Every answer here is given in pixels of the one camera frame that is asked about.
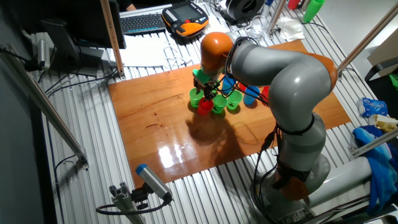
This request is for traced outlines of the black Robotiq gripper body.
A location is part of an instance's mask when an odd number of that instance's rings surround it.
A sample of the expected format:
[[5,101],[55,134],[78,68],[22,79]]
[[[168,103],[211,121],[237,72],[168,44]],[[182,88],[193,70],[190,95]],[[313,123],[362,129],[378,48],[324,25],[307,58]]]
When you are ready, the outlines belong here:
[[216,85],[218,84],[218,79],[209,79],[207,82],[202,83],[197,78],[193,78],[193,85],[195,87],[195,93],[203,92],[204,94],[214,93],[216,94]]

